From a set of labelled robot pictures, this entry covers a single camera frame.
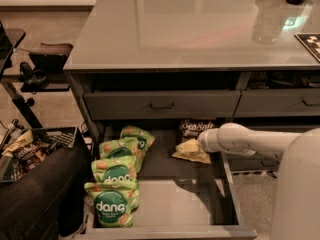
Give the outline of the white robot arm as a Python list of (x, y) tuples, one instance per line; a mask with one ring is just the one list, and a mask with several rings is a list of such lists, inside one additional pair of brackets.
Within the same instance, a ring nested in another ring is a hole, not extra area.
[(320, 240), (320, 129), (252, 130), (237, 123), (208, 129), (176, 146), (182, 154), (260, 154), (279, 163), (270, 240)]

